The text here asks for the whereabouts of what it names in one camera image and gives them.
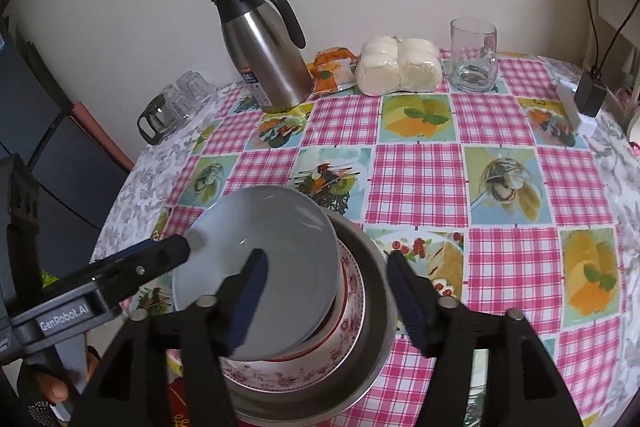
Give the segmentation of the left hand in glove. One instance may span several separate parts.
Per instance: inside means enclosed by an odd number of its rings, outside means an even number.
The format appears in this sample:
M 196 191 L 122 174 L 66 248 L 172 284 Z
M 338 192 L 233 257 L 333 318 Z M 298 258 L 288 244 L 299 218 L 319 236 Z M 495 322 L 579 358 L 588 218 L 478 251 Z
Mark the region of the left hand in glove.
M 68 398 L 67 386 L 58 378 L 37 373 L 32 366 L 23 362 L 18 372 L 16 390 L 30 417 L 39 426 L 66 425 L 53 412 L 55 405 Z

